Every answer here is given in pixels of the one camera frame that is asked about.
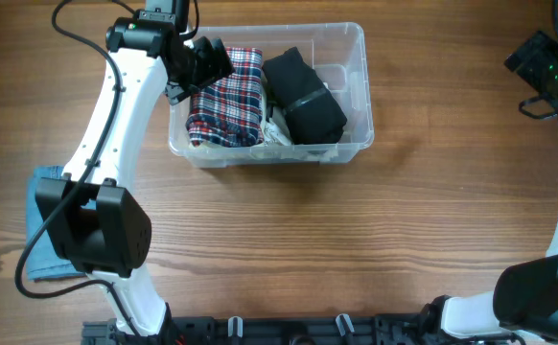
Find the plastic storage bin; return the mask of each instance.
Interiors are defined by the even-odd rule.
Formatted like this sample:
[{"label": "plastic storage bin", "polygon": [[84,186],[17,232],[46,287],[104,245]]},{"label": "plastic storage bin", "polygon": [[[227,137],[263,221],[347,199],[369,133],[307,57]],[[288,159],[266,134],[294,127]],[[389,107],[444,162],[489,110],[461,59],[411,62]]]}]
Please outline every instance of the plastic storage bin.
[{"label": "plastic storage bin", "polygon": [[368,148],[375,136],[371,113],[364,32],[355,23],[199,28],[200,36],[219,37],[226,47],[254,47],[263,59],[275,58],[291,47],[300,54],[328,88],[347,117],[337,144],[289,147],[191,149],[185,121],[189,100],[171,107],[169,146],[200,168],[242,164],[292,162],[347,163]]}]

